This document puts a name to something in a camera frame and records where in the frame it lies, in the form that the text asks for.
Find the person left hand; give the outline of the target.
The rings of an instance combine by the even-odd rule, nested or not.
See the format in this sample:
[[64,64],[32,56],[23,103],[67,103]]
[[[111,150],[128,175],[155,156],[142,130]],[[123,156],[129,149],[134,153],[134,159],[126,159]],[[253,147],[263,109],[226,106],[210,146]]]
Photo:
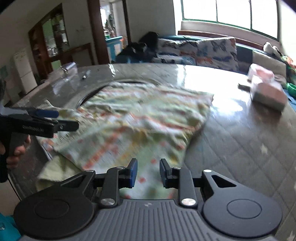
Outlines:
[[6,169],[13,170],[18,166],[21,157],[26,152],[26,144],[30,143],[31,137],[30,135],[27,135],[27,139],[23,142],[23,144],[21,146],[16,147],[14,150],[14,154],[6,159]]

